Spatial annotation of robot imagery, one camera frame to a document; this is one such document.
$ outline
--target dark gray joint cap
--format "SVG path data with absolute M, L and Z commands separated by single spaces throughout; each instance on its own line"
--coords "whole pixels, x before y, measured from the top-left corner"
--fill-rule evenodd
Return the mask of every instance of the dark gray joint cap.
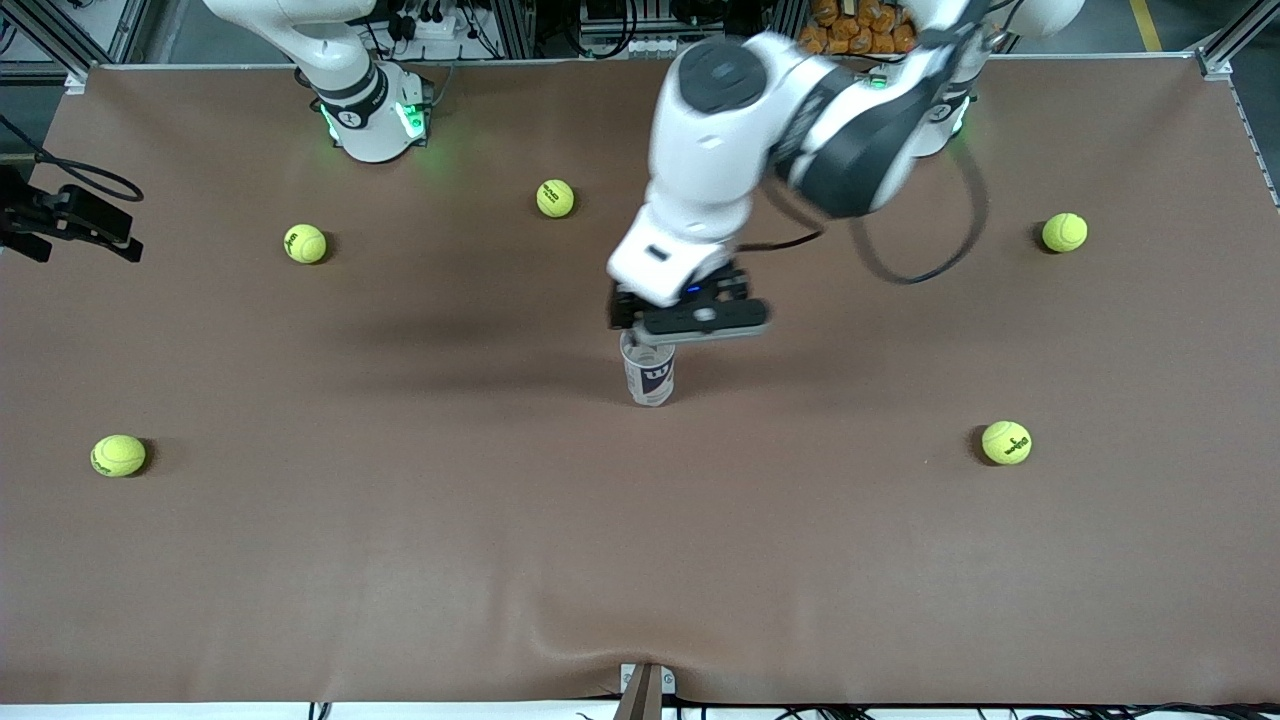
M 728 41 L 704 41 L 680 59 L 680 96 L 708 115 L 737 110 L 764 95 L 769 73 L 750 50 Z

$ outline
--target gray floor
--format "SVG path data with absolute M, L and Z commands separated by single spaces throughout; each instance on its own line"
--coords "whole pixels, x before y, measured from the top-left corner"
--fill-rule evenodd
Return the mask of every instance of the gray floor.
M 1243 0 L 1148 0 L 1165 50 L 1180 50 L 1230 22 Z M 157 33 L 148 56 L 178 64 L 280 63 L 264 40 L 214 17 L 201 0 L 174 0 L 166 32 Z M 1087 0 L 1064 32 L 1047 40 L 1024 40 L 1018 53 L 1140 53 L 1142 36 L 1128 0 Z M 1248 113 L 1267 165 L 1280 170 L 1280 22 L 1272 23 L 1233 61 L 1233 82 Z M 44 136 L 60 88 L 0 87 L 0 108 L 29 133 Z M 0 129 L 0 151 L 18 151 Z

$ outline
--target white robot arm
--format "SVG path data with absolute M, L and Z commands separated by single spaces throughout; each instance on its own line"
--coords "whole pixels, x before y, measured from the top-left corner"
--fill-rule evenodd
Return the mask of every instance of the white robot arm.
M 364 163 L 390 160 L 426 138 L 431 85 L 394 63 L 375 63 L 346 20 L 376 0 L 205 0 L 289 56 L 320 96 L 329 133 Z
M 608 263 L 612 327 L 646 345 L 759 334 L 768 307 L 749 297 L 733 256 L 764 170 L 833 218 L 860 217 L 897 193 L 915 158 L 941 150 L 997 33 L 987 0 L 920 0 L 913 12 L 919 45 L 870 76 L 772 33 L 704 41 L 676 59 L 645 202 Z

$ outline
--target tennis ball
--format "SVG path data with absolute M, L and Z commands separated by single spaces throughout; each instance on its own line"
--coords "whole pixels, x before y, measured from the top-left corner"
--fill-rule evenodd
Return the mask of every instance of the tennis ball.
M 1044 246 L 1053 252 L 1070 252 L 1084 245 L 1087 237 L 1089 237 L 1089 225 L 1084 218 L 1075 213 L 1053 215 L 1044 223 L 1044 231 L 1041 232 Z
M 324 240 L 324 233 L 315 225 L 293 225 L 284 233 L 284 251 L 303 265 L 310 265 L 324 258 L 329 243 Z
M 99 474 L 108 478 L 132 475 L 147 459 L 147 448 L 132 436 L 108 436 L 93 446 L 88 461 Z
M 564 181 L 547 181 L 538 188 L 538 209 L 548 218 L 563 218 L 573 209 L 573 188 Z
M 1018 423 L 1001 420 L 982 433 L 982 450 L 993 462 L 1018 465 L 1032 454 L 1032 434 Z

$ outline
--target brown table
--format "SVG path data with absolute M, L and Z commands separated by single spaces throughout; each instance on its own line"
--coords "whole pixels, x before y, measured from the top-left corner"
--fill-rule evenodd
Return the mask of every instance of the brown table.
M 378 167 L 283 70 L 64 100 L 50 149 L 143 186 L 147 249 L 0 258 L 0 700 L 573 697 L 634 660 L 703 701 L 1276 700 L 1280 218 L 1229 88 L 993 63 L 970 258 L 890 286 L 846 223 L 753 256 L 774 327 L 645 410 L 603 266 L 663 70 L 461 69 Z M 861 228 L 886 261 L 955 247 L 956 168 Z M 1092 237 L 1051 256 L 1061 210 Z M 796 234 L 762 199 L 744 240 Z M 1001 418 L 1023 466 L 973 455 Z M 115 432 L 145 475 L 93 474 Z

